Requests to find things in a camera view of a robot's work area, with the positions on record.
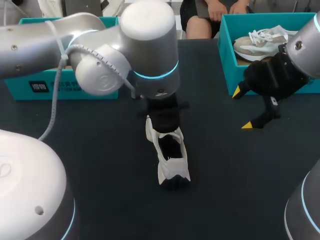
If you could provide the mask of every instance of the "black shorts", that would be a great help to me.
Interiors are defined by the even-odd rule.
[[[195,0],[183,0],[180,7],[180,17],[181,17],[181,26],[183,31],[187,29],[187,23],[190,18],[193,16],[198,16],[196,1]],[[219,32],[220,22],[210,21],[212,35],[214,38],[215,35]]]

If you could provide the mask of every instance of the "teal shoe box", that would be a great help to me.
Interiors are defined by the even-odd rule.
[[[270,29],[281,25],[289,31],[299,31],[315,13],[251,13],[223,15],[218,39],[218,49],[229,94],[232,96],[238,83],[244,80],[247,65],[238,65],[232,42],[249,36],[253,30]],[[320,80],[311,80],[297,93],[320,93]]]
[[[57,19],[59,18],[22,18],[19,24],[42,23]],[[118,25],[117,17],[100,17],[100,19],[107,28]],[[16,101],[51,100],[56,72],[56,69],[49,69],[23,77],[6,79],[5,83]],[[58,90],[59,100],[111,100],[118,98],[118,91],[106,96],[87,94],[78,85],[72,68],[62,71]]]

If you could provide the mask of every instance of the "white cap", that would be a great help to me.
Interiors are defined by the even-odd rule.
[[[0,130],[0,239],[23,240],[39,231],[59,208],[65,168],[43,142]]]
[[[75,70],[76,80],[88,94],[112,94],[124,84],[131,66],[122,53],[107,44],[97,48],[96,52],[103,56],[107,64],[90,54],[82,53],[83,58]]]
[[[121,15],[120,28],[129,38],[141,41],[158,39],[175,25],[172,8],[161,0],[140,0]]]

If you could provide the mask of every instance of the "shoe lace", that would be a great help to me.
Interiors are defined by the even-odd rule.
[[[249,37],[251,39],[251,42],[254,45],[257,45],[260,42],[272,42],[272,35],[268,32],[266,32],[268,29],[262,29],[259,31],[254,30],[253,32],[249,32]]]

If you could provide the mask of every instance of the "person's hand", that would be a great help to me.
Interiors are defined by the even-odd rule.
[[[246,14],[247,5],[248,5],[248,1],[238,0],[235,4],[232,5],[229,13],[230,14]]]
[[[228,10],[225,5],[223,5],[218,0],[211,0],[208,3],[208,12],[211,21],[221,22],[222,15],[228,14]]]

